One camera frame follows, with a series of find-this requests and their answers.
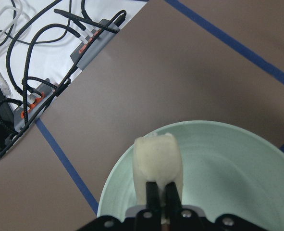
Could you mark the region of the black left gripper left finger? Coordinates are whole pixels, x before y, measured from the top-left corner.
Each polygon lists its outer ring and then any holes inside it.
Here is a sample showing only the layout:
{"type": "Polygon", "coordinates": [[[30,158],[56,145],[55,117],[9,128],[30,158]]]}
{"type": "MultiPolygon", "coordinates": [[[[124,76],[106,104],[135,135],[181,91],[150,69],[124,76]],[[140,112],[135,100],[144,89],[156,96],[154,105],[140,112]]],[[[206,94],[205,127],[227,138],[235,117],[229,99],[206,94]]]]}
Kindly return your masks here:
{"type": "Polygon", "coordinates": [[[156,182],[146,183],[146,227],[149,231],[161,230],[161,203],[156,182]]]}

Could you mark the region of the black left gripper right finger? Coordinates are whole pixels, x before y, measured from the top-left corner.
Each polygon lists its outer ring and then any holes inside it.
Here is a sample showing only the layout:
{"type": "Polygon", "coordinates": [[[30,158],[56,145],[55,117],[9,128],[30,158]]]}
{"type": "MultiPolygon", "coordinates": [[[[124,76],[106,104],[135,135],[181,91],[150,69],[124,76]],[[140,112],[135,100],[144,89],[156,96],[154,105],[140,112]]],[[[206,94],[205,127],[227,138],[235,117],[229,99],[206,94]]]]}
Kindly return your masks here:
{"type": "Polygon", "coordinates": [[[169,220],[169,230],[175,231],[182,209],[175,182],[171,182],[165,186],[165,204],[165,216],[169,220]]]}

